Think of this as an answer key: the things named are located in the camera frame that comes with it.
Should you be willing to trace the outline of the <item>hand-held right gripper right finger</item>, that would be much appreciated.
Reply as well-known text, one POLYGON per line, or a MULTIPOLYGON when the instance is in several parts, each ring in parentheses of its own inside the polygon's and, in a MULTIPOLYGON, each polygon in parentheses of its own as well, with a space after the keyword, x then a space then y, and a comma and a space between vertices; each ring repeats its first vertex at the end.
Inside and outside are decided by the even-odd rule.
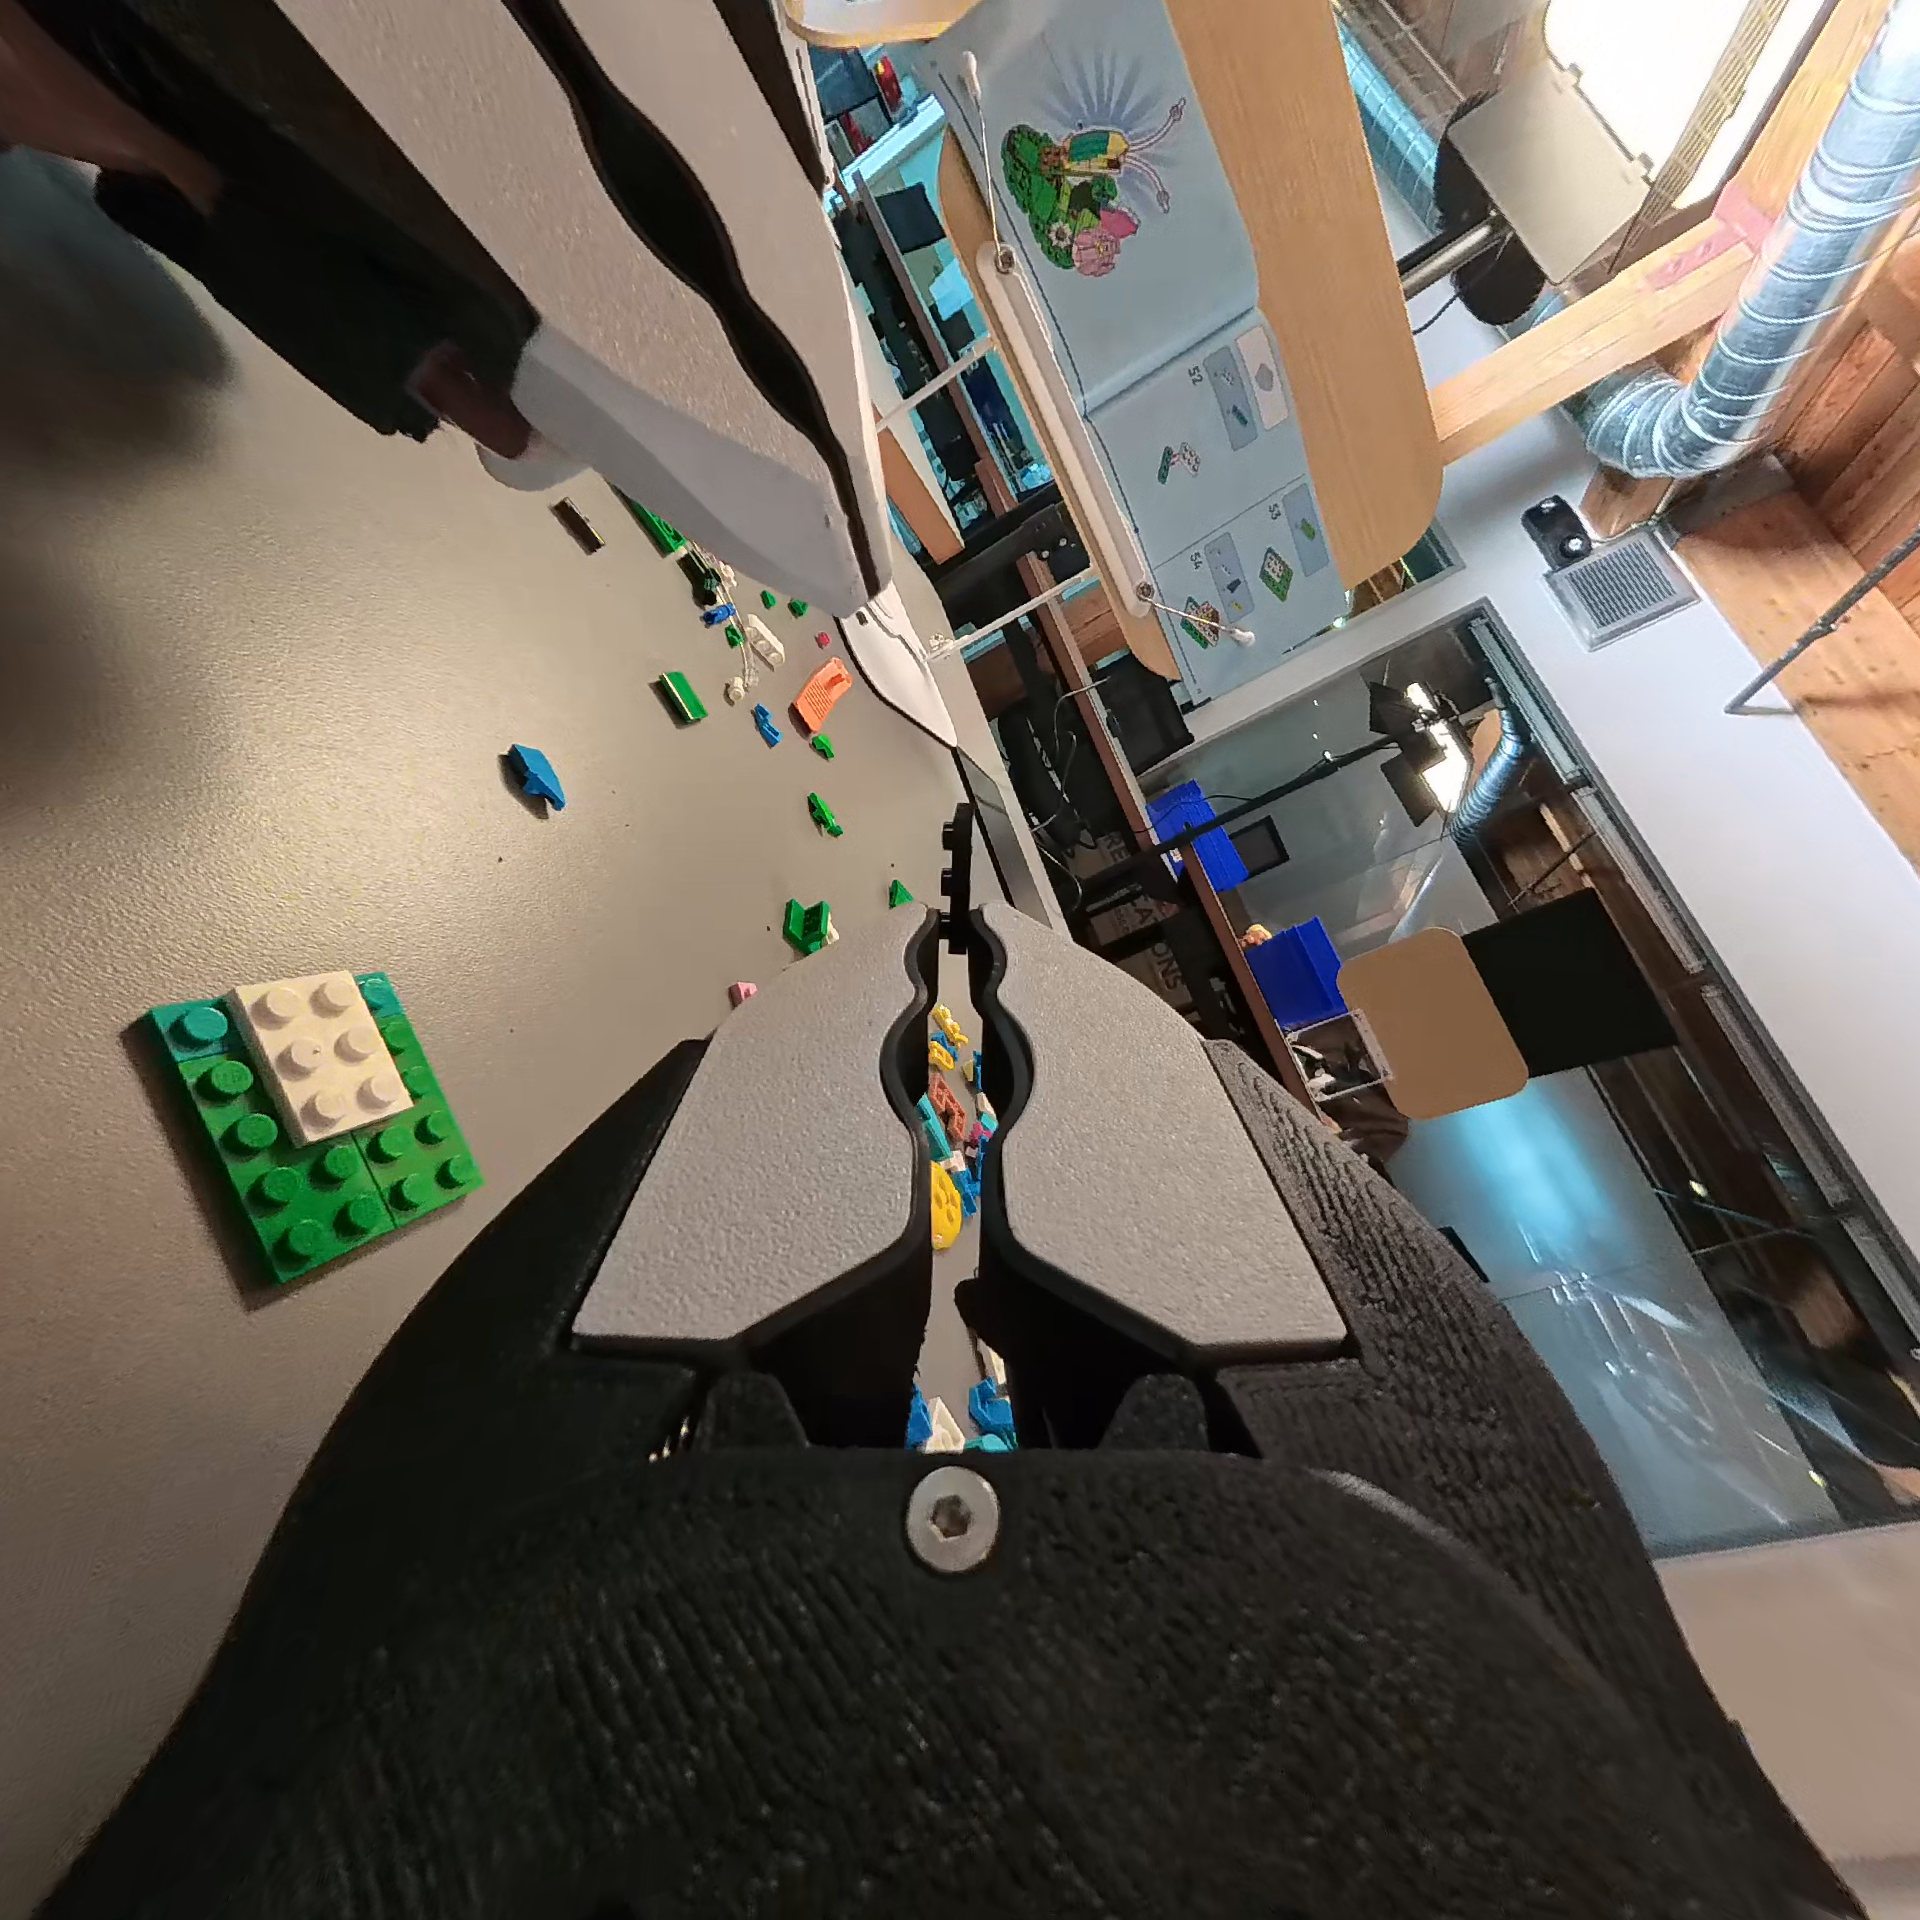
POLYGON ((998 1112, 976 1322, 1016 1439, 1086 1448, 1143 1375, 1318 1362, 1348 1318, 1205 1037, 1039 919, 968 919, 998 1112))

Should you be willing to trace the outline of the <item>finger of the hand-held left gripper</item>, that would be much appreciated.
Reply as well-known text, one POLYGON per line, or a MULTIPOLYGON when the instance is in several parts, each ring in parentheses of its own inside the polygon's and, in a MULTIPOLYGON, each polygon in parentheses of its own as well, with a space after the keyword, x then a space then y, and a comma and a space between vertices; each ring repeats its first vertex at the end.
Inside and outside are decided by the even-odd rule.
POLYGON ((568 26, 662 143, 647 236, 691 270, 757 394, 823 460, 861 588, 891 581, 873 412, 807 105, 771 4, 568 4, 568 26))
MULTIPOLYGON (((823 460, 647 236, 673 161, 568 26, 572 2, 293 2, 284 14, 535 309, 512 398, 581 465, 755 578, 849 614, 860 583, 823 460)), ((807 105, 808 63, 771 4, 807 105)))

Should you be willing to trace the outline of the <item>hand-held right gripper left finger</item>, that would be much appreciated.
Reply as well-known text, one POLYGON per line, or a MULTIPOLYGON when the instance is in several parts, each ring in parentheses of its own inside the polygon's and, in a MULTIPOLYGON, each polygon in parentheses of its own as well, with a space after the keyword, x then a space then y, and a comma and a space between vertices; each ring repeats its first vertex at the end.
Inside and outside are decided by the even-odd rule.
POLYGON ((899 1448, 929 1297, 912 1040, 941 919, 888 910, 723 1021, 572 1322, 590 1352, 779 1381, 808 1439, 899 1448))

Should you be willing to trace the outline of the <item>green and white brick assembly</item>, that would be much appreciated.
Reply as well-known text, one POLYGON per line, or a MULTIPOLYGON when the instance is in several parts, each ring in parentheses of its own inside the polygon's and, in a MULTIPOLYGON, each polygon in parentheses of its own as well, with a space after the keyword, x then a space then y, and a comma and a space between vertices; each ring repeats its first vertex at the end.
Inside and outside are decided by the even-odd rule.
POLYGON ((387 972, 161 1001, 145 1029, 265 1281, 303 1280, 485 1183, 387 972))

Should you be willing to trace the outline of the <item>grey monitor on arm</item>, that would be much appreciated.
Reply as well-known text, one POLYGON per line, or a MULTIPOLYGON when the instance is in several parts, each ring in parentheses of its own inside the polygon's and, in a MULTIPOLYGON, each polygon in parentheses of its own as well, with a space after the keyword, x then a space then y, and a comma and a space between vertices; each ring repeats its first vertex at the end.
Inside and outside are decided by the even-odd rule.
POLYGON ((1446 236, 1495 225, 1452 281, 1478 321, 1508 329, 1631 225, 1647 168, 1548 57, 1452 114, 1430 192, 1446 236))

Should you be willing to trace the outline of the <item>wood-edged grey desk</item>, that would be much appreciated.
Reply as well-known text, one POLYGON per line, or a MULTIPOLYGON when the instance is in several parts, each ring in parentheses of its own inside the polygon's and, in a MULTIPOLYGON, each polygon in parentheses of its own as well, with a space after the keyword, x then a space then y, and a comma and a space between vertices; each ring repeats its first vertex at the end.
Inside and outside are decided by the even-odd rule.
POLYGON ((888 422, 875 420, 873 431, 887 500, 924 554, 934 566, 960 557, 964 538, 925 450, 915 437, 900 438, 888 422))

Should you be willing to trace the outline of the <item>blue storage bin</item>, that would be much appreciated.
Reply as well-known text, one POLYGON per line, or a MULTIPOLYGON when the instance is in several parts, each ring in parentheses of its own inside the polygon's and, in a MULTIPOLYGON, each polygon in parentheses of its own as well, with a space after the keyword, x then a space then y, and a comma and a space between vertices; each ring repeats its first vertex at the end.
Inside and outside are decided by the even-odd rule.
POLYGON ((1284 1033, 1297 1033, 1344 1016, 1348 1005, 1337 986, 1339 953, 1321 919, 1273 929, 1244 948, 1263 1004, 1284 1033))
POLYGON ((1169 846, 1181 831, 1190 833, 1177 848, 1177 856, 1181 864, 1196 864, 1221 894, 1248 881, 1248 864, 1232 833, 1215 826, 1215 806, 1197 782, 1189 780, 1160 789, 1145 799, 1145 810, 1158 842, 1169 846))

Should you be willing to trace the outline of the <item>long wooden table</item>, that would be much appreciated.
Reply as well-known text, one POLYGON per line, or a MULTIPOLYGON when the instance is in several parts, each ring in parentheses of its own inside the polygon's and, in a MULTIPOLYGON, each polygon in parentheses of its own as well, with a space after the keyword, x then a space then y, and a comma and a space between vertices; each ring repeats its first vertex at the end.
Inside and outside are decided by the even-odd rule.
POLYGON ((1067 913, 1071 937, 1102 956, 1120 961, 1134 951, 1145 951, 1145 937, 1174 937, 1190 956, 1203 953, 1200 983, 1189 986, 1192 1005, 1205 1014, 1208 1034, 1219 1021, 1214 1012, 1232 1004, 1236 1014, 1228 1021, 1236 1040, 1249 1040, 1261 1066, 1268 1066, 1287 1093, 1311 1108, 1311 1089, 1287 1044, 1279 1023, 1273 1018, 1238 948, 1238 932, 1230 910, 1196 854, 1185 853, 1180 872, 1172 872, 1155 849, 1155 833, 1145 810, 1135 775, 1109 728, 1109 716, 1097 698, 1094 678, 1087 672, 1081 647, 1069 633, 1059 601, 1037 610, 1039 636, 1063 690, 1065 709, 1089 744, 1104 784, 1125 826, 1126 854, 1116 854, 1104 841, 1094 842, 1097 864, 1087 877, 1076 881, 1079 894, 1067 913))

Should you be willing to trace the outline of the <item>scattered group of small bricks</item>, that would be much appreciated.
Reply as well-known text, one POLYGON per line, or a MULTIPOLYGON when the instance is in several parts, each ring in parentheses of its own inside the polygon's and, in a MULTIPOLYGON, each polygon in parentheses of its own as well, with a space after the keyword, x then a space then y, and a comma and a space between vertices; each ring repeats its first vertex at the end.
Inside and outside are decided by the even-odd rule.
POLYGON ((723 695, 729 705, 743 705, 757 695, 760 680, 777 670, 757 658, 743 630, 743 617, 747 613, 760 617, 760 613, 741 596, 737 576, 732 565, 719 562, 719 557, 693 538, 686 536, 686 542, 687 550, 684 557, 665 562, 684 578, 704 629, 727 645, 729 672, 723 695))

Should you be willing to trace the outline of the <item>brick building instruction booklet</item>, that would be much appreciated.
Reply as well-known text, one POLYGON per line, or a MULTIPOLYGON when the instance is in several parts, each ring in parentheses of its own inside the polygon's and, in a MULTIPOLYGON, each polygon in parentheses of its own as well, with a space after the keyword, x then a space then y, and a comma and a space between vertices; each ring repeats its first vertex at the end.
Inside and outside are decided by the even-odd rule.
POLYGON ((976 4, 925 47, 1207 703, 1351 608, 1257 255, 1168 9, 976 4))

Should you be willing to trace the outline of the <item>studio light on tripod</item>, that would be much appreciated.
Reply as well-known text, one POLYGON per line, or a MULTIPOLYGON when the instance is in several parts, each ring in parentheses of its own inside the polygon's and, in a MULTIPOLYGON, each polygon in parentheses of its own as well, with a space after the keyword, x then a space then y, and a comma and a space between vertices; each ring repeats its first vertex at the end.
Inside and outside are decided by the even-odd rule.
MULTIPOLYGON (((1265 791, 1228 804, 1225 809, 1215 809, 1215 826, 1230 830, 1244 821, 1249 821, 1259 810, 1268 810, 1281 799, 1294 798, 1295 793, 1305 793, 1309 785, 1333 780, 1334 775, 1373 759, 1399 759, 1411 768, 1413 775, 1422 777, 1430 765, 1441 759, 1437 743, 1432 740, 1432 730, 1456 717, 1453 709, 1441 703, 1435 710, 1420 709, 1403 688, 1390 688, 1379 680, 1366 680, 1366 712, 1372 733, 1357 746, 1329 754, 1323 751, 1309 768, 1294 775, 1291 780, 1268 785, 1265 791)), ((1156 841, 1155 833, 1155 849, 1164 856, 1172 856, 1177 848, 1181 848, 1190 839, 1189 831, 1181 831, 1169 846, 1156 841)))

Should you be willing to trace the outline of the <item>instruction booklet on white stand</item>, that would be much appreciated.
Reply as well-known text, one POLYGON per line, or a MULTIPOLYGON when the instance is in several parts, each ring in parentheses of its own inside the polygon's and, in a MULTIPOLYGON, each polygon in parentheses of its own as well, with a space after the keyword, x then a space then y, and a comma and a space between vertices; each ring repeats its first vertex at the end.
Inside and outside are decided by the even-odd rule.
MULTIPOLYGON (((819 45, 902 49, 944 110, 941 198, 953 252, 1036 417, 1126 645, 1184 690, 1148 613, 1150 576, 921 58, 976 4, 785 4, 819 45)), ((1252 236, 1259 305, 1291 377, 1342 583, 1366 583, 1429 533, 1441 492, 1430 405, 1329 4, 1164 4, 1252 236)))

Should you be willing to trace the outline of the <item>metal pipe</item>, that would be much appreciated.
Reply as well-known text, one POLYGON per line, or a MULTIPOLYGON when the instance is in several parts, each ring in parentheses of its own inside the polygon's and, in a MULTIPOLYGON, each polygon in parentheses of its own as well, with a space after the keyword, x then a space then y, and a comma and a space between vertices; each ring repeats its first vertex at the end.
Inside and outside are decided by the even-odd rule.
POLYGON ((1687 542, 1696 581, 1760 665, 1727 716, 1799 712, 1836 754, 1915 737, 1915 533, 1862 566, 1795 492, 1687 542))

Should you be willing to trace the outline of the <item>wall vent grille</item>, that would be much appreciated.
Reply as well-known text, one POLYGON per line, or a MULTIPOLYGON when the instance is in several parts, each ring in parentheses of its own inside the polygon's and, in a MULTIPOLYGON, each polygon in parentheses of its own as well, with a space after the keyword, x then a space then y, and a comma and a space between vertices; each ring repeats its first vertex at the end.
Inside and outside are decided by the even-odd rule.
POLYGON ((1597 542, 1585 557, 1552 569, 1545 588, 1589 654, 1699 604, 1668 542, 1647 525, 1597 542))

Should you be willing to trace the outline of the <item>wooden post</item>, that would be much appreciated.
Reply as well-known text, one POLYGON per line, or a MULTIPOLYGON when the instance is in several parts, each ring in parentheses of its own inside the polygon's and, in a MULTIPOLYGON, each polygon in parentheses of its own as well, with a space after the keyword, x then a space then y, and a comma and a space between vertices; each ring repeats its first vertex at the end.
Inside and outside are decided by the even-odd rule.
POLYGON ((1437 454, 1452 465, 1505 431, 1715 324, 1760 247, 1705 222, 1597 290, 1523 330, 1429 392, 1437 454))

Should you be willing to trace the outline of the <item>silver ventilation duct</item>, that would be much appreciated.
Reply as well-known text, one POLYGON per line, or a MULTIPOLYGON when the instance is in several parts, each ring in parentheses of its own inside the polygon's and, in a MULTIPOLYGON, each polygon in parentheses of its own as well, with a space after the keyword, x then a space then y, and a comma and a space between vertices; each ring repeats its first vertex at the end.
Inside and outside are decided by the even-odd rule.
POLYGON ((1861 58, 1756 270, 1689 382, 1646 368, 1590 389, 1592 460, 1637 480, 1692 480, 1763 452, 1868 274, 1899 247, 1918 183, 1918 4, 1899 2, 1861 58))

